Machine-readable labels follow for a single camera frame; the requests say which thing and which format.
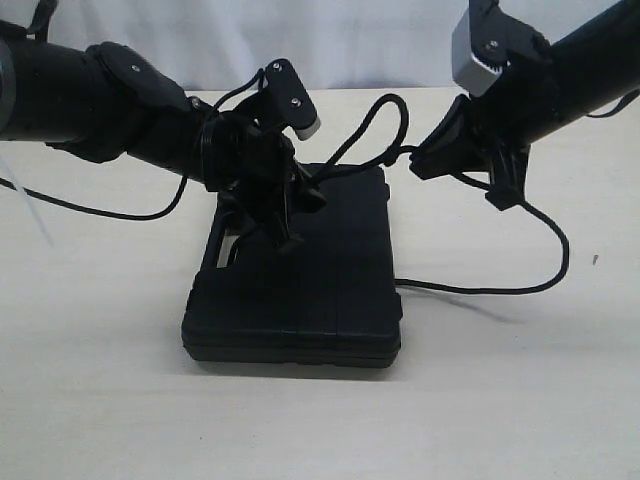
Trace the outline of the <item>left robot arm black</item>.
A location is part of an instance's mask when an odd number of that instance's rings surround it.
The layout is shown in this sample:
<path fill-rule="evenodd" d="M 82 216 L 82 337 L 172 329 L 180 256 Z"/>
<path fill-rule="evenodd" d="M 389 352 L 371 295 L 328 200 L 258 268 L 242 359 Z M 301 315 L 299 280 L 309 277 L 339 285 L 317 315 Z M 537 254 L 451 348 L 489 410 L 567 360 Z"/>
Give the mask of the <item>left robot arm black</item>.
<path fill-rule="evenodd" d="M 225 110 L 188 95 L 126 45 L 51 43 L 56 9 L 41 1 L 28 25 L 1 24 L 3 140 L 93 164 L 129 155 L 229 196 L 277 249 L 297 244 L 292 217 L 323 209 L 326 198 L 293 146 L 320 120 L 289 60 L 258 69 L 252 94 Z"/>

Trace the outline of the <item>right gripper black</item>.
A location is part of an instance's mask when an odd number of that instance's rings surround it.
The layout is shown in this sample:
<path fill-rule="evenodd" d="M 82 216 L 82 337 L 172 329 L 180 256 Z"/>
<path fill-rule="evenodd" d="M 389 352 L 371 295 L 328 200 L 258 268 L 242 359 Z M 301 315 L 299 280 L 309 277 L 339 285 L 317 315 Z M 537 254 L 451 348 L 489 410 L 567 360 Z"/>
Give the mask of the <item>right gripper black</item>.
<path fill-rule="evenodd" d="M 459 62 L 458 95 L 436 128 L 410 154 L 410 171 L 421 180 L 489 172 L 486 200 L 497 209 L 525 201 L 528 145 L 555 127 L 555 72 L 549 60 L 516 59 L 489 67 L 478 59 Z M 499 144 L 490 163 L 489 149 Z"/>

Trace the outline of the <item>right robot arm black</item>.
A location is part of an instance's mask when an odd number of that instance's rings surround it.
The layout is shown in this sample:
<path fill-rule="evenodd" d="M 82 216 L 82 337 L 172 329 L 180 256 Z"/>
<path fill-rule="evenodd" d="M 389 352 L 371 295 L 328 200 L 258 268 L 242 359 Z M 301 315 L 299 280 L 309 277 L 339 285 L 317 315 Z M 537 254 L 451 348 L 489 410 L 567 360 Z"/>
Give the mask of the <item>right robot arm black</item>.
<path fill-rule="evenodd" d="M 451 35 L 462 89 L 410 156 L 421 180 L 485 172 L 499 210 L 525 200 L 532 145 L 639 95 L 639 4 L 618 1 L 550 42 L 497 1 L 470 1 Z"/>

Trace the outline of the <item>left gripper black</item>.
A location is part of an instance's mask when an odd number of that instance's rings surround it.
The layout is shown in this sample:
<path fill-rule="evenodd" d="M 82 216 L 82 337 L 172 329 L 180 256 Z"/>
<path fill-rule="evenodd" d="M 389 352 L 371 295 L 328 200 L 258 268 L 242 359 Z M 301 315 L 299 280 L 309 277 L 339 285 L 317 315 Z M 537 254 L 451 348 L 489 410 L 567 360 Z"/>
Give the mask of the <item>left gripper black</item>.
<path fill-rule="evenodd" d="M 278 131 L 263 131 L 249 118 L 223 112 L 204 124 L 199 159 L 202 180 L 209 192 L 225 192 L 265 233 L 279 254 L 304 244 L 289 225 L 295 213 L 317 213 L 326 198 L 311 173 L 295 164 L 294 148 Z"/>

